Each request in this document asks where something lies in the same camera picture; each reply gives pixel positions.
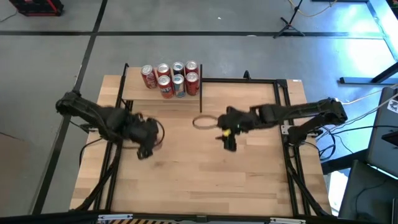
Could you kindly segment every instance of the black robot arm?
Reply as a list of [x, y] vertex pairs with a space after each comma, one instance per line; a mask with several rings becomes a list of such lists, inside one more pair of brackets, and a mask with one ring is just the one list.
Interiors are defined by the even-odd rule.
[[247, 133], [253, 129], [271, 128], [283, 124], [287, 119], [312, 116], [313, 118], [303, 125], [288, 129], [289, 144], [298, 145], [307, 138], [307, 134], [319, 132], [318, 128], [328, 124], [343, 124], [347, 120], [343, 105], [332, 98], [293, 106], [257, 105], [250, 107], [249, 112], [229, 106], [226, 114], [218, 117], [217, 127], [223, 130], [223, 135], [217, 138], [223, 140], [225, 149], [235, 151], [236, 134]]
[[78, 116], [90, 125], [98, 128], [101, 137], [117, 143], [122, 139], [130, 139], [140, 146], [137, 151], [139, 159], [152, 155], [157, 140], [157, 121], [152, 118], [143, 119], [140, 113], [130, 114], [122, 108], [101, 107], [81, 97], [77, 91], [66, 93], [55, 105], [57, 111], [65, 115]]

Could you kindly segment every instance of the pepsi can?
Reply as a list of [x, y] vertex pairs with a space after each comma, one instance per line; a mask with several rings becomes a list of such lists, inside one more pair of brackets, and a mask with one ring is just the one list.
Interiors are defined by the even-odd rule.
[[185, 77], [184, 64], [182, 62], [175, 62], [173, 64], [174, 75], [180, 74]]
[[185, 96], [184, 77], [180, 74], [174, 75], [173, 78], [174, 93], [176, 97]]

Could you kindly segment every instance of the gray floor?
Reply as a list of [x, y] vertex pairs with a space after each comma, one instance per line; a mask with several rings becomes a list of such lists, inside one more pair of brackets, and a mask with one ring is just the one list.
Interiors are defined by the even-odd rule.
[[[67, 0], [63, 3], [66, 11], [62, 17], [17, 15], [0, 23], [0, 31], [92, 30], [101, 0]], [[383, 24], [388, 27], [398, 24], [391, 17], [392, 12], [386, 10], [385, 2], [372, 0], [372, 3], [379, 17], [383, 18]], [[312, 14], [327, 5], [304, 0], [302, 11]], [[8, 1], [1, 1], [0, 18], [12, 13], [13, 8]], [[283, 26], [279, 17], [290, 17], [291, 14], [292, 8], [287, 0], [109, 0], [100, 30], [275, 32]], [[305, 32], [379, 32], [363, 3], [336, 3], [317, 17], [298, 15], [294, 24]], [[0, 177], [6, 177], [9, 182], [7, 186], [0, 185], [0, 216], [29, 212], [62, 118], [55, 112], [55, 102], [72, 89], [88, 39], [0, 36], [0, 95], [3, 96], [0, 98], [0, 131], [23, 139], [31, 146], [21, 156], [22, 159], [16, 159], [18, 156], [10, 152], [12, 149], [1, 151], [5, 155], [2, 160], [15, 160], [8, 163], [15, 169], [2, 166], [0, 161]], [[308, 101], [326, 97], [351, 101], [379, 90], [380, 86], [343, 86], [337, 79], [341, 76], [373, 77], [394, 63], [382, 39], [97, 37], [81, 92], [85, 98], [95, 101], [103, 75], [121, 74], [125, 62], [130, 66], [141, 66], [188, 59], [204, 65], [205, 77], [241, 77], [245, 70], [249, 70], [254, 78], [301, 79]], [[346, 106], [346, 112], [353, 118], [374, 108], [378, 101], [376, 94]], [[373, 119], [374, 115], [368, 116], [352, 127], [370, 125]], [[362, 139], [368, 139], [369, 135], [369, 130], [361, 130], [341, 137], [348, 147], [357, 151], [367, 147], [368, 143]], [[68, 210], [78, 172], [78, 153], [85, 141], [84, 132], [74, 126], [69, 127], [44, 212]], [[328, 146], [330, 142], [330, 139], [322, 139], [319, 146]], [[338, 143], [334, 157], [347, 153]]]

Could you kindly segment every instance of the white cable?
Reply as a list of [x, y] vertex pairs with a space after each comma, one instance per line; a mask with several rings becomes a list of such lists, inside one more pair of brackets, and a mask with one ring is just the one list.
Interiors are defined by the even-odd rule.
[[381, 91], [383, 91], [383, 89], [378, 90], [378, 91], [375, 91], [375, 92], [373, 92], [373, 93], [370, 93], [370, 94], [368, 94], [368, 95], [366, 95], [366, 96], [362, 96], [362, 97], [360, 97], [360, 98], [358, 98], [358, 99], [356, 99], [356, 100], [354, 100], [354, 101], [351, 101], [351, 102], [347, 102], [347, 103], [344, 103], [344, 102], [342, 102], [342, 101], [340, 101], [340, 102], [341, 102], [342, 105], [350, 105], [350, 104], [356, 103], [356, 102], [358, 102], [358, 101], [361, 101], [361, 100], [363, 100], [363, 99], [365, 99], [365, 98], [367, 98], [367, 97], [369, 97], [369, 96], [371, 96], [371, 95], [373, 95], [373, 94], [375, 94], [375, 93], [379, 93], [379, 92], [381, 92]]
[[353, 124], [355, 121], [357, 121], [357, 120], [359, 120], [359, 119], [362, 119], [362, 118], [366, 117], [367, 115], [369, 115], [369, 114], [371, 114], [371, 113], [377, 111], [377, 109], [379, 109], [380, 107], [384, 106], [386, 103], [388, 103], [390, 100], [394, 99], [394, 98], [397, 97], [397, 96], [398, 96], [398, 93], [395, 94], [394, 96], [392, 96], [391, 98], [389, 98], [388, 100], [384, 101], [384, 102], [381, 103], [378, 107], [372, 109], [371, 111], [369, 111], [369, 112], [367, 112], [367, 113], [365, 113], [365, 114], [362, 114], [361, 116], [358, 116], [358, 117], [356, 117], [356, 118], [354, 118], [354, 119], [351, 119], [351, 120], [345, 122], [344, 124], [341, 124], [341, 125], [343, 125], [342, 127], [340, 127], [341, 125], [337, 125], [337, 126], [331, 128], [329, 131], [323, 133], [323, 134], [317, 139], [317, 141], [319, 141], [321, 138], [323, 138], [323, 137], [326, 136], [327, 134], [331, 133], [332, 131], [335, 131], [335, 130], [337, 130], [337, 129], [341, 129], [341, 128], [345, 127], [346, 125]]

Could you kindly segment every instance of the soda can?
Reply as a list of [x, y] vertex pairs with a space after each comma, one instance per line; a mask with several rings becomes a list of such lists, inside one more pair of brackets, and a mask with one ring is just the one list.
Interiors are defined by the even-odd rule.
[[173, 64], [174, 75], [180, 74], [185, 77], [184, 64], [182, 62], [175, 62]]
[[156, 88], [157, 81], [154, 68], [151, 65], [144, 65], [141, 68], [142, 79], [148, 88]]
[[176, 97], [185, 96], [184, 77], [181, 74], [174, 75], [174, 93]]
[[160, 92], [164, 98], [169, 99], [173, 97], [173, 84], [167, 75], [159, 77], [157, 82], [159, 83]]
[[198, 64], [194, 61], [187, 61], [187, 63], [185, 64], [185, 74], [188, 74], [190, 72], [195, 72], [196, 74], [199, 74]]
[[162, 75], [167, 75], [169, 78], [172, 78], [170, 67], [165, 63], [162, 63], [157, 67], [157, 76], [160, 78]]
[[187, 93], [195, 96], [199, 90], [199, 76], [195, 72], [190, 72], [185, 77], [187, 81]]

